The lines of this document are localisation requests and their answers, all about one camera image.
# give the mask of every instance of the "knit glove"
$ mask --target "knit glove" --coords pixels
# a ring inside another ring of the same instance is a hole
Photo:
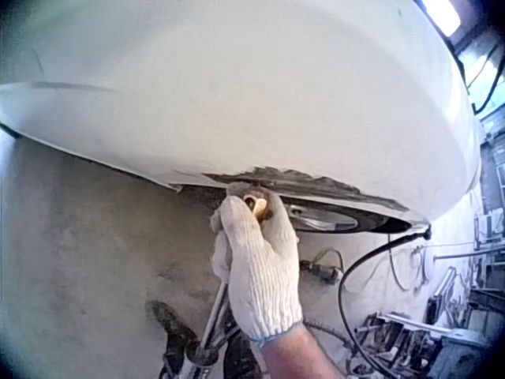
[[[238,326],[262,344],[301,322],[298,300],[297,236],[278,195],[263,190],[273,213],[260,225],[242,200],[249,185],[230,185],[211,218],[215,241],[213,269],[228,282]]]

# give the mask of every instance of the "workshop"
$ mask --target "workshop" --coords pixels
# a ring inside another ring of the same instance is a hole
[[[0,377],[498,376],[504,10],[2,3]]]

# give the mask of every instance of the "bare metal spot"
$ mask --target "bare metal spot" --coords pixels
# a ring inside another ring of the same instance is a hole
[[[357,187],[337,182],[326,176],[313,177],[296,170],[280,171],[273,167],[255,167],[250,172],[236,175],[206,174],[221,182],[250,182],[285,195],[328,197],[337,200],[356,201],[382,205],[395,211],[407,212],[409,209],[396,200],[362,193]]]

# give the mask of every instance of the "car body panel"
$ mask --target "car body panel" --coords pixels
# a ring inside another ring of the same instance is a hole
[[[465,84],[411,1],[40,9],[6,26],[0,122],[61,150],[174,187],[266,167],[272,188],[285,173],[328,178],[362,196],[290,196],[414,226],[479,170]]]

